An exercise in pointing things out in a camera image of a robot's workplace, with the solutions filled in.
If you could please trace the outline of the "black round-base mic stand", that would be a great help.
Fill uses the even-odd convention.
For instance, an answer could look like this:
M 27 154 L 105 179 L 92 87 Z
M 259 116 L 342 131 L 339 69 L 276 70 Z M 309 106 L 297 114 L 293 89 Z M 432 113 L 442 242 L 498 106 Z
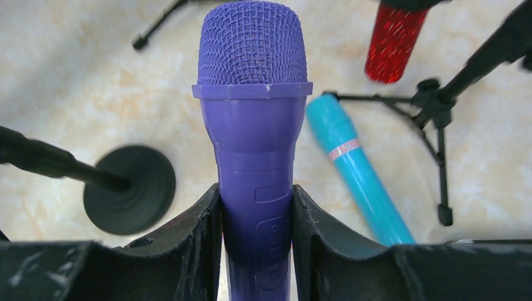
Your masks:
M 168 158 L 144 145 L 115 149 L 90 166 L 66 150 L 1 127 L 1 163 L 83 182 L 88 218 L 112 235 L 133 235 L 154 226 L 168 211 L 176 190 Z

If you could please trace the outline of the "black shock-mount tripod stand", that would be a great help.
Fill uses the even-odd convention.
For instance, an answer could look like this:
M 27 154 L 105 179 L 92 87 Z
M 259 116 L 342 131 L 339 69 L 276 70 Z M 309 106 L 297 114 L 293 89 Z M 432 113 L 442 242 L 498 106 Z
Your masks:
M 531 0 L 514 8 L 495 32 L 466 61 L 465 66 L 441 87 L 435 78 L 421 81 L 411 98 L 381 97 L 379 95 L 330 94 L 342 100 L 381 102 L 411 121 L 439 167 L 440 203 L 437 206 L 439 223 L 451 226 L 454 222 L 449 206 L 445 128 L 451 121 L 451 110 L 458 96 L 471 85 L 503 63 L 521 61 L 524 70 L 531 70 Z

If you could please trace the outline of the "red glitter microphone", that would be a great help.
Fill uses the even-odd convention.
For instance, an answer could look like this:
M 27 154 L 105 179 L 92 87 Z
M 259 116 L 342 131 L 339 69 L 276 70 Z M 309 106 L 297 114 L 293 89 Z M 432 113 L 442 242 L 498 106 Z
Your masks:
M 427 14 L 380 3 L 364 68 L 370 80 L 392 84 L 402 78 Z

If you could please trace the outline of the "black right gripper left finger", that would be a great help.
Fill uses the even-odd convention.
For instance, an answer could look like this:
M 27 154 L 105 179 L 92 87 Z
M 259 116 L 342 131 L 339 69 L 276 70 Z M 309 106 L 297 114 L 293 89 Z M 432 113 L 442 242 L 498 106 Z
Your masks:
M 2 300 L 216 300 L 221 209 L 212 185 L 189 209 L 126 246 L 1 243 Z

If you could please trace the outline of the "purple toy microphone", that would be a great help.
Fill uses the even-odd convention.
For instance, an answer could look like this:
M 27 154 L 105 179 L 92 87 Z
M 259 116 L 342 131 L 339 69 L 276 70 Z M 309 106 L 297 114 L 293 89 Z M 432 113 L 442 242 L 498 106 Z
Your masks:
M 295 145 L 312 89 L 291 8 L 236 1 L 206 15 L 192 91 L 218 167 L 231 300 L 289 298 Z

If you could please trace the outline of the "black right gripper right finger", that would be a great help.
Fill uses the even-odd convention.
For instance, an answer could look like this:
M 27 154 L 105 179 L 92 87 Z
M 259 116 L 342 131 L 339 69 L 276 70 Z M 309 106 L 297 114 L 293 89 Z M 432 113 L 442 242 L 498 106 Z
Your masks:
M 298 185 L 292 237 L 300 300 L 530 300 L 531 244 L 461 240 L 383 246 Z

